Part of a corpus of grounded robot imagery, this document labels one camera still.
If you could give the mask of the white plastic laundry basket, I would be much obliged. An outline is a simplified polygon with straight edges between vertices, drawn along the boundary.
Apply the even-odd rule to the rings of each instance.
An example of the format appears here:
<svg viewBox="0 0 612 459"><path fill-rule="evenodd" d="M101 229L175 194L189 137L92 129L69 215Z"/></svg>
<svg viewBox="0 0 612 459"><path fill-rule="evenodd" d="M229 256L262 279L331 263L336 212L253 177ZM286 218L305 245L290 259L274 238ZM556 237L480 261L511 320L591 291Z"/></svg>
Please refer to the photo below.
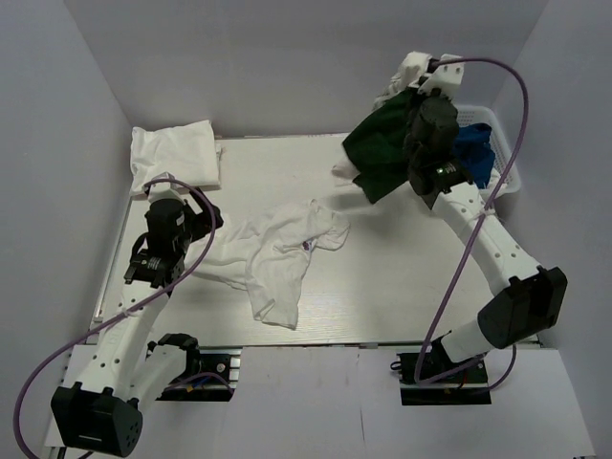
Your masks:
<svg viewBox="0 0 612 459"><path fill-rule="evenodd" d="M480 190L483 199L487 200L493 191L494 186L499 181L502 172L505 170L507 162L512 156L512 150L493 110L486 106L466 104L459 104L457 106L457 110L457 121L460 127L465 127L476 123L486 123L492 128L490 145L495 155L492 177L488 186L485 189ZM497 192L496 197L499 198L506 194L516 193L519 189L521 189L521 185L522 183L518 169L516 164L514 164L507 175L504 184Z"/></svg>

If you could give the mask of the dark green white t shirt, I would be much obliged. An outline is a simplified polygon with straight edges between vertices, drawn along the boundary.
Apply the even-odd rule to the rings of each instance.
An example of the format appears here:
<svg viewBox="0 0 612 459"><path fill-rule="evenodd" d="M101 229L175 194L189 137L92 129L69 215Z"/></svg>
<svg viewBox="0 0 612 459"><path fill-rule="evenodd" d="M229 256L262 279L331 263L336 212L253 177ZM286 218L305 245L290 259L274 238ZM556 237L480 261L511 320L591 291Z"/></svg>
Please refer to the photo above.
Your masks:
<svg viewBox="0 0 612 459"><path fill-rule="evenodd" d="M370 114L342 141L343 157L331 169L338 186L354 184L375 204L407 181L403 153L409 86L427 70L432 55L410 52L382 92Z"/></svg>

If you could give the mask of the white graphic t shirt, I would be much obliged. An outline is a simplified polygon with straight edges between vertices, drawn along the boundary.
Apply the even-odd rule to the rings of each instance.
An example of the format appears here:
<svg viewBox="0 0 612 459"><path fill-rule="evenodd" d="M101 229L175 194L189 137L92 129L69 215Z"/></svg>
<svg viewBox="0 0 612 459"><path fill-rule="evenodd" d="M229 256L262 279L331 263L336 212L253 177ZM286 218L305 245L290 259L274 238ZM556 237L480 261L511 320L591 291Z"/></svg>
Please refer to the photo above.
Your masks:
<svg viewBox="0 0 612 459"><path fill-rule="evenodd" d="M316 200L266 210L193 242L186 266L197 277L248 293L255 320L294 330L302 281L316 249L336 251L349 234L342 213Z"/></svg>

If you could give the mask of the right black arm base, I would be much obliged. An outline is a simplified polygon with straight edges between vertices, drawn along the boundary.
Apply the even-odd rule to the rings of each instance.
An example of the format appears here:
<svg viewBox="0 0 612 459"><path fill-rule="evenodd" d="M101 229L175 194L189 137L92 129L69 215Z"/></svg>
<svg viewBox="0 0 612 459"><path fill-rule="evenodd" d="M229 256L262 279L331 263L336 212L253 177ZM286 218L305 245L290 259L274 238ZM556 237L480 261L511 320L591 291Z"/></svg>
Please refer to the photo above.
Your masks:
<svg viewBox="0 0 612 459"><path fill-rule="evenodd" d="M400 351L390 363L403 406L487 405L492 402L484 357L492 345L472 324Z"/></svg>

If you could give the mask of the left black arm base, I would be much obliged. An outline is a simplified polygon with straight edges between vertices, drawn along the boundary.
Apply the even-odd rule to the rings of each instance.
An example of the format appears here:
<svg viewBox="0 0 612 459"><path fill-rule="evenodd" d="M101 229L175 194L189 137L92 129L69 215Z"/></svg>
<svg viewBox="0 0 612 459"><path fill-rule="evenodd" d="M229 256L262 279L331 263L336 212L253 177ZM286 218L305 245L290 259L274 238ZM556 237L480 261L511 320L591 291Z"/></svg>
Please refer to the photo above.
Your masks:
<svg viewBox="0 0 612 459"><path fill-rule="evenodd" d="M174 378L158 401L228 402L238 382L241 351L208 349L188 334L165 334L146 344L149 359L159 346L174 346L186 353L186 371Z"/></svg>

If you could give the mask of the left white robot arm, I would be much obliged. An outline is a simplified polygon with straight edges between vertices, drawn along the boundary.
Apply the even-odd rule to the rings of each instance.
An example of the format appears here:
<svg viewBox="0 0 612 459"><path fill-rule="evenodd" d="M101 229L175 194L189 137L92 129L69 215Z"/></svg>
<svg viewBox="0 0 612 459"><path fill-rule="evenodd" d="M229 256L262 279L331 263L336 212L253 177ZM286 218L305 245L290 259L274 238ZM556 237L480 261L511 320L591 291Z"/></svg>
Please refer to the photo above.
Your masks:
<svg viewBox="0 0 612 459"><path fill-rule="evenodd" d="M195 338L169 334L146 345L177 280L197 265L186 259L189 247L211 242L223 225L219 208L201 189L189 194L199 212L169 185L149 188L146 231L132 246L117 313L100 330L95 353L75 382L59 387L51 400L67 448L129 456L149 406L173 381L190 382L201 373Z"/></svg>

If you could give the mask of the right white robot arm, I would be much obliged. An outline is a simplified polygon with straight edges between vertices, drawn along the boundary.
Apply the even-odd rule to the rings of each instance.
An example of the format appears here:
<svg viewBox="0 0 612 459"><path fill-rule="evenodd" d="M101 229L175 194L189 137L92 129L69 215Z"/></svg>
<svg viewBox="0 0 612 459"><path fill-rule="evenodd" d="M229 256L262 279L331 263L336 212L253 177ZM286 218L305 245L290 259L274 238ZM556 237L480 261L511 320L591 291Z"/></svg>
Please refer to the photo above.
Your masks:
<svg viewBox="0 0 612 459"><path fill-rule="evenodd" d="M464 244L492 293L475 319L431 343L424 360L446 382L463 374L468 361L554 327L568 285L561 269L546 269L523 251L486 207L452 153L458 133L457 110L447 98L411 97L404 140L408 180Z"/></svg>

